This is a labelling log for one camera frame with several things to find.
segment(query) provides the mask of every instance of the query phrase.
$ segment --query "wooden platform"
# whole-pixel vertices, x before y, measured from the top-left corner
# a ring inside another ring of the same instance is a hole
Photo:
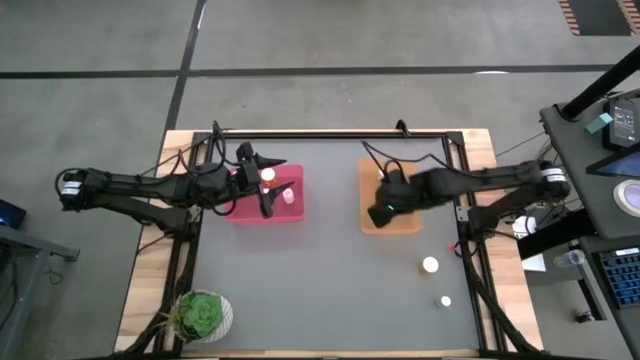
[[[481,169],[485,167],[495,167],[495,153],[491,144],[491,138],[487,129],[449,129],[462,131],[464,133],[467,159],[471,169]],[[283,130],[264,130],[264,132],[282,132]],[[306,130],[285,130],[292,133],[305,132]],[[354,131],[354,130],[317,130],[317,131]],[[357,130],[359,132],[389,132],[390,130]],[[445,131],[444,129],[419,129],[411,130],[413,133],[420,131],[433,132]],[[191,145],[191,130],[169,131],[165,138],[160,156],[160,162],[177,154],[179,149],[186,149]],[[229,133],[242,133],[242,130],[230,130]],[[158,176],[167,174],[173,168],[174,160],[169,161],[160,167]],[[184,172],[179,166],[177,173]],[[503,196],[503,191],[491,191],[477,193],[476,199],[479,205],[487,205]],[[153,241],[160,237],[162,233],[155,227],[147,227],[143,230],[139,246]],[[145,249],[136,257],[134,263],[131,283],[127,294],[122,321],[115,344],[115,351],[126,349],[137,338],[153,317],[155,311],[160,306],[163,287],[167,274],[169,255],[171,253],[172,240],[164,239],[157,244]],[[518,247],[515,240],[496,236],[487,241],[487,249],[494,286],[497,292],[498,301],[507,316],[511,319],[516,328],[534,346],[541,349],[542,340],[538,330],[538,324],[531,304],[531,297],[527,287],[524,270],[520,262]],[[488,310],[482,309],[484,328],[489,340],[489,348],[495,349],[495,339],[491,318]],[[318,357],[318,356],[340,356],[340,357],[426,357],[426,356],[474,356],[473,349],[456,349],[447,351],[394,351],[394,352],[370,352],[353,351],[336,353],[323,353],[316,351],[252,351],[252,352],[215,352],[215,353],[184,353],[185,356],[194,357]]]

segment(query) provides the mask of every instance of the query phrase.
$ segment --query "gray table surface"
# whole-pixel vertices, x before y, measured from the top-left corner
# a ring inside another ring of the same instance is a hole
[[[229,149],[238,142],[229,141]],[[225,296],[234,322],[222,340],[187,350],[444,350],[477,349],[478,336],[462,262],[448,244],[458,239],[453,205],[421,213],[414,235],[371,236],[360,228],[355,140],[259,140],[254,150],[304,166],[305,219],[232,225],[207,213],[194,289]],[[397,157],[432,152],[432,139],[376,140]],[[421,163],[421,168],[436,164]],[[440,269],[420,274],[434,256]],[[435,301],[452,298],[449,309]]]
[[[630,239],[640,236],[640,218],[628,215],[613,200],[613,188],[626,178],[590,175],[585,170],[588,165],[614,153],[602,147],[600,133],[590,135],[585,129],[602,113],[602,105],[600,102],[585,110],[576,123],[562,119],[554,107],[542,109],[540,115],[600,237],[604,240]]]

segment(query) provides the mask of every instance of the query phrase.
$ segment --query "pink bin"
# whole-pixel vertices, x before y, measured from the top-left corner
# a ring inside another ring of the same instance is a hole
[[[269,219],[262,217],[258,196],[249,196],[238,200],[236,209],[225,216],[227,221],[239,225],[258,225],[283,222],[296,222],[304,219],[304,182],[302,165],[280,165],[272,168],[276,172],[275,181],[278,185],[294,181],[291,185],[294,202],[286,204],[280,194],[273,202],[273,216]]]

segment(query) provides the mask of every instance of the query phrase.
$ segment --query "blue keyboard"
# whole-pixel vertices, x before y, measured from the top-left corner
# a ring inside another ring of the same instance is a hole
[[[609,290],[619,309],[640,305],[640,249],[599,253]]]

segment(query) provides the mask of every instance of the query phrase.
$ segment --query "black desk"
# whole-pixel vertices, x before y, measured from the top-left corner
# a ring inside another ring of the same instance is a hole
[[[602,147],[600,134],[591,135],[585,129],[602,113],[602,106],[603,102],[592,105],[582,113],[578,122],[564,120],[555,106],[540,111],[543,126],[584,209],[520,240],[518,248],[521,257],[526,259],[559,244],[580,239],[580,248],[587,254],[587,261],[620,332],[632,356],[640,359],[640,307],[616,309],[602,268],[594,257],[601,251],[640,246],[640,218],[628,215],[613,200],[614,187],[625,178],[589,175],[585,170],[588,165],[613,154]]]

